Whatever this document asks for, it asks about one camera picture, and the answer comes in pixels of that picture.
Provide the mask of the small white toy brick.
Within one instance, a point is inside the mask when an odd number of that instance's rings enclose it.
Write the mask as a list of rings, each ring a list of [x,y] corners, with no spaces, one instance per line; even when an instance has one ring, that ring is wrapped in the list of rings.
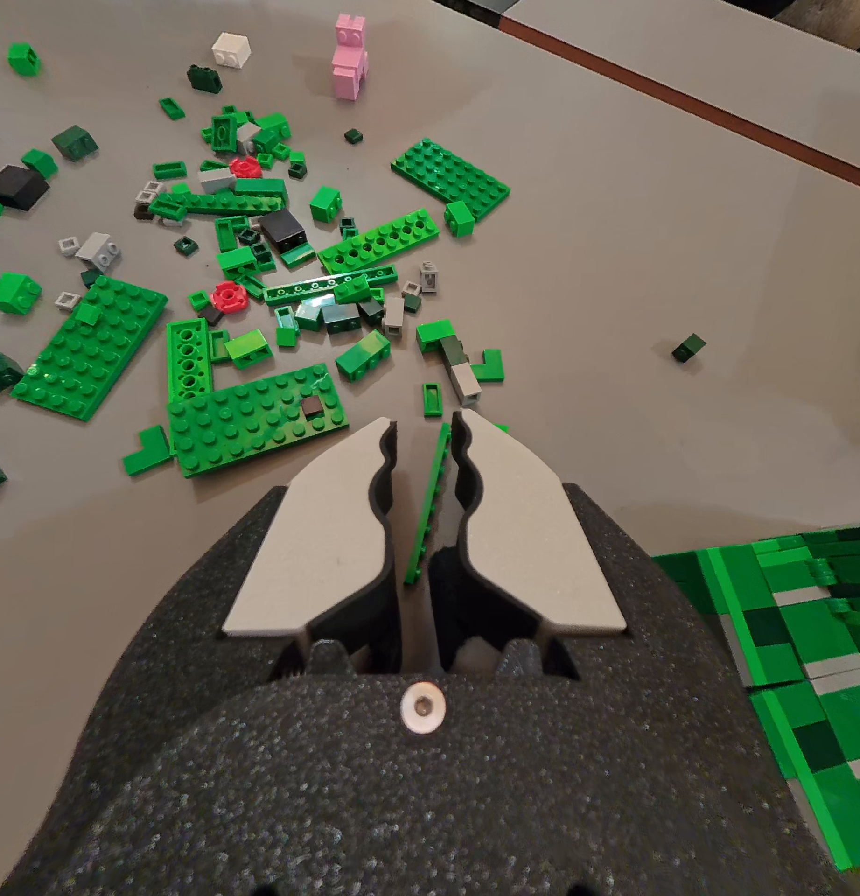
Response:
[[[240,70],[252,54],[249,39],[245,35],[222,32],[211,47],[218,65]]]

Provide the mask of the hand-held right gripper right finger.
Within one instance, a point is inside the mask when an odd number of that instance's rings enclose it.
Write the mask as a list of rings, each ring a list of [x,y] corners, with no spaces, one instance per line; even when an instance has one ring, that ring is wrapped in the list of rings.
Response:
[[[428,567],[441,667],[480,638],[621,636],[627,622],[558,476],[471,409],[454,413],[451,456],[463,515]]]

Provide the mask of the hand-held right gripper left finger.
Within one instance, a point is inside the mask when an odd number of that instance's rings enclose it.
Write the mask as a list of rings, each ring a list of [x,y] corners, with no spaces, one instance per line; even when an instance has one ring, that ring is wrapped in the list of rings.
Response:
[[[227,637],[341,642],[401,669],[389,513],[398,425],[379,418],[329,447],[289,483],[223,624]]]

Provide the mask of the grey toy brick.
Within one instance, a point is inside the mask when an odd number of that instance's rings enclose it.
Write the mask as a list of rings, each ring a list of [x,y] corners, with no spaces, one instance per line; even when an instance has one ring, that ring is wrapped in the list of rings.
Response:
[[[122,252],[112,236],[107,233],[94,232],[81,244],[75,258],[89,268],[100,273],[107,273],[111,266],[121,257]]]

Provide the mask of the green blocky toy figure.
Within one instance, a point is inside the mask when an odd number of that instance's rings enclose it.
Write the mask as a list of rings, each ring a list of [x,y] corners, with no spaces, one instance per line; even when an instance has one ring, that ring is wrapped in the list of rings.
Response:
[[[653,559],[724,637],[829,857],[860,868],[860,525]]]

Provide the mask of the long narrow green toy plate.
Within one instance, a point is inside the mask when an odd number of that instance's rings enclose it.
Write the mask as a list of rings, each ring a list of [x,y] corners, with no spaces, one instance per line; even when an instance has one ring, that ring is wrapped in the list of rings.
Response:
[[[416,584],[421,575],[424,556],[426,554],[428,540],[432,529],[433,516],[436,510],[436,501],[440,495],[441,479],[447,460],[450,440],[451,424],[449,422],[444,422],[440,426],[432,463],[427,477],[424,498],[418,513],[413,546],[406,563],[404,575],[405,586]]]

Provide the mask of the green sloped toy brick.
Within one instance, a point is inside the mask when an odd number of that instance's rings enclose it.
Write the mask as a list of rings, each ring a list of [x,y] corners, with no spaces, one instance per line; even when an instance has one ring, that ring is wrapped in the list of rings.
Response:
[[[0,275],[0,311],[4,313],[25,316],[41,295],[42,287],[28,275]]]

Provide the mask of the short green toy plate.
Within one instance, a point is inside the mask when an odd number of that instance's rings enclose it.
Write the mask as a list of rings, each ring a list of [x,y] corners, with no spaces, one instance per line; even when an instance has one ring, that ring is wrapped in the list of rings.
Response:
[[[317,259],[327,274],[355,273],[389,263],[395,255],[439,235],[428,211],[418,209],[317,252]]]

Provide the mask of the large green toy plate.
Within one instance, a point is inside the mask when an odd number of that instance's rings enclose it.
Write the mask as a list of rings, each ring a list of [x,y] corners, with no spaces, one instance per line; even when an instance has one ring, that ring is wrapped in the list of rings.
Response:
[[[344,430],[325,364],[167,403],[169,440],[190,478]]]
[[[99,276],[11,397],[87,422],[165,309],[155,290]]]
[[[481,220],[510,195],[510,187],[424,138],[391,161],[391,170],[447,204],[464,203]]]

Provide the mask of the narrow green holed toy plate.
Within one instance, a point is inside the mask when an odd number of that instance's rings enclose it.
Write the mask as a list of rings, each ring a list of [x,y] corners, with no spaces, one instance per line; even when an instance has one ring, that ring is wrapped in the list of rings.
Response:
[[[398,280],[399,275],[393,264],[370,267],[355,272],[313,278],[282,286],[267,286],[262,289],[262,300],[267,307],[276,308],[300,303],[310,297],[320,297],[332,293],[335,287],[350,282],[359,276],[366,277],[369,287],[379,287]]]

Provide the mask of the black toy tile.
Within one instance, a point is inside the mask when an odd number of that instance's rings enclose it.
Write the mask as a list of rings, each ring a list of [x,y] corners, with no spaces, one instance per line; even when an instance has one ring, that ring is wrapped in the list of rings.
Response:
[[[290,252],[308,241],[305,229],[288,208],[260,216],[258,225],[262,235],[280,254]]]

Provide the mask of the grey desk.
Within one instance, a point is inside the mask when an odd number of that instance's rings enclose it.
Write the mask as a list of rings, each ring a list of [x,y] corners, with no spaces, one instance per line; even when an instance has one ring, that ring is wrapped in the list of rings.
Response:
[[[363,16],[369,71],[336,98],[340,14]],[[242,69],[218,65],[245,35]],[[12,43],[41,59],[7,62]],[[860,523],[860,188],[434,2],[0,2],[0,170],[69,126],[98,154],[57,161],[27,213],[0,218],[0,274],[43,288],[0,312],[28,368],[81,289],[61,238],[112,236],[117,279],[167,309],[87,423],[0,395],[0,885],[42,823],[123,651],[178,578],[340,435],[184,479],[126,475],[165,426],[167,320],[218,281],[208,218],[136,220],[152,166],[208,156],[224,104],[280,112],[308,175],[288,187],[316,248],[321,185],[360,230],[426,208],[442,228],[400,256],[438,266],[423,319],[470,357],[503,352],[477,410],[580,485],[649,554]],[[356,128],[364,141],[349,145]],[[428,137],[511,188],[469,238],[390,162]],[[671,351],[706,341],[685,364]]]

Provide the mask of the pile of green toy bricks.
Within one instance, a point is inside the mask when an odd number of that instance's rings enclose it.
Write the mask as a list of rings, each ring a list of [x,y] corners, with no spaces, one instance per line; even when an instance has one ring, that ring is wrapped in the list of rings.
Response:
[[[155,179],[150,180],[135,198],[134,218],[155,219],[164,226],[177,227],[185,224],[190,215],[212,217],[218,248],[216,262],[218,273],[222,277],[218,283],[239,283],[249,293],[250,303],[254,301],[264,304],[264,285],[273,287],[290,284],[268,284],[263,279],[265,275],[277,272],[277,260],[289,272],[304,264],[316,261],[320,263],[309,240],[290,252],[280,254],[262,235],[258,225],[260,216],[281,208],[290,210],[285,179],[282,176],[267,176],[266,172],[275,162],[288,161],[290,177],[301,181],[307,174],[304,154],[291,151],[287,146],[286,140],[291,133],[288,121],[281,113],[257,118],[251,110],[238,109],[234,105],[223,106],[220,113],[212,117],[210,126],[202,129],[200,134],[216,156],[225,156],[227,159],[221,161],[219,158],[212,158],[201,163],[198,172],[200,193],[194,193],[189,185],[181,182],[188,174],[183,161],[155,164],[152,169]],[[258,159],[263,168],[262,178],[238,180],[231,173],[229,163],[247,155]],[[57,171],[54,158],[39,150],[28,151],[22,157],[22,164],[37,171],[47,182]],[[4,207],[0,203],[0,215]],[[462,202],[445,203],[443,220],[455,238],[471,236],[475,224],[480,221],[475,220]],[[342,239],[339,242],[360,233],[354,218],[342,218],[339,227]],[[76,238],[63,238],[59,240],[58,247],[63,257],[75,258],[81,244],[83,243]],[[61,326],[99,276],[114,279],[108,276],[110,269],[107,273],[100,273],[85,263],[83,265],[86,269],[81,272],[81,278],[85,292],[79,294],[65,290],[55,300],[55,306],[68,313]],[[324,270],[323,272],[325,276],[333,276]],[[367,333],[347,347],[334,362],[344,381],[350,384],[357,382],[375,369],[379,362],[390,357],[391,342],[388,337],[401,335],[405,313],[416,314],[420,310],[422,299],[437,293],[438,268],[433,263],[423,262],[417,282],[406,280],[398,294],[386,296],[384,287],[397,281],[369,287],[366,277],[359,276],[335,287],[332,293],[310,297],[294,305],[270,308],[264,304],[275,315],[278,349],[296,349],[304,330],[325,330],[328,334],[361,334],[363,325],[366,325]],[[243,372],[268,361],[272,355],[267,338],[258,328],[235,337],[226,330],[217,329],[222,320],[230,315],[224,315],[212,306],[210,293],[215,287],[211,291],[197,290],[188,297],[193,318],[205,319],[209,327],[213,391],[221,390],[214,384],[215,367],[230,363]],[[471,363],[448,319],[419,323],[416,339],[422,354],[440,354],[462,405],[479,398],[480,384],[499,384],[505,380],[501,350],[483,350],[481,362]],[[11,394],[27,371],[28,369],[24,370],[16,361],[0,352],[0,395],[5,392]],[[139,450],[122,459],[128,476],[138,476],[172,459],[177,460],[169,440],[169,424],[167,433],[160,425],[155,425],[141,431],[138,438]]]

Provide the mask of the pink toy pig figure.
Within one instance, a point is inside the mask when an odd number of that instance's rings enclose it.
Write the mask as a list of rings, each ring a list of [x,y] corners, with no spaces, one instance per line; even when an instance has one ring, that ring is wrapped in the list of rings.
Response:
[[[369,71],[363,16],[340,14],[336,20],[336,50],[332,76],[336,98],[355,102]]]

